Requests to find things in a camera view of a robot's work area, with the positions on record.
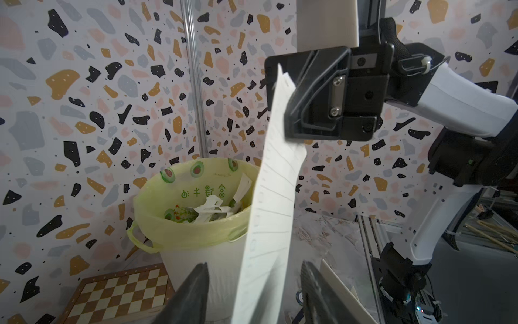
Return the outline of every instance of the black bracket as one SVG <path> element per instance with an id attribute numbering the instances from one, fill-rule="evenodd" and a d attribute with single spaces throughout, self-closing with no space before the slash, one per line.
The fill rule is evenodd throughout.
<path id="1" fill-rule="evenodd" d="M 370 140 L 385 100 L 394 47 L 334 47 L 268 57 L 271 107 L 277 64 L 295 81 L 284 114 L 287 138 Z"/>

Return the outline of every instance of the white trash can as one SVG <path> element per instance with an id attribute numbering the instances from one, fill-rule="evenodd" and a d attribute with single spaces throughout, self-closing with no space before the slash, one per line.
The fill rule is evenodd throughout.
<path id="1" fill-rule="evenodd" d="M 189 219 L 184 207 L 205 203 L 217 195 L 227 206 L 241 176 L 255 184 L 259 168 L 226 158 L 198 159 L 175 164 L 153 176 L 134 198 L 135 221 L 128 229 L 130 240 L 149 253 L 160 252 L 172 286 L 178 289 L 198 263 L 207 262 L 209 294 L 206 322 L 230 323 L 250 218 L 252 189 L 243 197 L 244 209 L 232 216 L 206 223 L 183 223 Z M 153 242 L 144 245 L 133 235 L 140 227 Z"/>

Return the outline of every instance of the garbage bag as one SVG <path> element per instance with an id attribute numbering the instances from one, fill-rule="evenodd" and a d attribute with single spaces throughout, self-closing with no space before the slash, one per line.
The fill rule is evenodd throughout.
<path id="1" fill-rule="evenodd" d="M 223 200 L 222 205 L 228 206 L 243 173 L 252 180 L 252 187 L 242 199 L 241 212 L 220 220 L 189 223 L 195 216 L 185 208 L 204 204 L 210 195 L 218 196 Z M 135 221 L 127 230 L 130 240 L 142 250 L 155 253 L 197 249 L 240 238 L 248 228 L 258 173 L 255 165 L 227 158 L 197 159 L 163 169 L 133 199 Z M 153 247 L 134 237 L 137 226 L 153 242 Z"/>

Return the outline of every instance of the wooden chessboard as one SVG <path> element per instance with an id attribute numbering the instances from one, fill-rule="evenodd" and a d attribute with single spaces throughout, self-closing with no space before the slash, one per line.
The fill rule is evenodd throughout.
<path id="1" fill-rule="evenodd" d="M 119 324 L 155 316 L 174 293 L 163 263 L 86 278 L 56 324 Z"/>

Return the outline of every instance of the wooden stick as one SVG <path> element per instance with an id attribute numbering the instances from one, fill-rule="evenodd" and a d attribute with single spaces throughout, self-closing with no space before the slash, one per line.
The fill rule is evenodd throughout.
<path id="1" fill-rule="evenodd" d="M 465 224 L 464 226 L 466 226 L 470 231 L 472 231 L 473 233 L 476 233 L 478 235 L 482 235 L 484 236 L 486 239 L 490 240 L 491 242 L 495 243 L 495 244 L 498 244 L 499 246 L 501 246 L 502 248 L 506 249 L 507 251 L 509 252 L 512 252 L 516 255 L 518 255 L 518 251 L 516 251 L 515 249 L 505 245 L 504 243 L 500 242 L 499 240 L 495 240 L 493 237 L 487 235 L 486 233 L 480 231 L 480 230 L 477 230 L 476 228 L 474 228 L 473 226 L 469 225 L 469 224 Z"/>
<path id="2" fill-rule="evenodd" d="M 478 225 L 481 225 L 481 226 L 484 226 L 485 228 L 487 228 L 488 230 L 492 231 L 493 233 L 495 233 L 496 235 L 500 235 L 502 236 L 504 239 L 508 240 L 511 244 L 518 244 L 518 242 L 516 242 L 514 239 L 508 237 L 507 235 L 503 234 L 503 233 L 500 233 L 498 232 L 497 230 L 495 230 L 494 228 L 491 228 L 489 226 L 486 225 L 485 222 L 481 221 L 481 220 L 477 220 L 477 224 Z"/>
<path id="3" fill-rule="evenodd" d="M 485 221 L 482 221 L 482 220 L 480 222 L 483 223 L 484 225 L 487 225 L 487 226 L 489 226 L 491 228 L 494 228 L 496 230 L 505 231 L 505 232 L 511 234 L 512 236 L 518 238 L 518 232 L 516 230 L 511 230 L 511 229 L 502 227 L 500 225 L 491 224 L 491 223 L 488 223 L 488 222 L 485 222 Z"/>

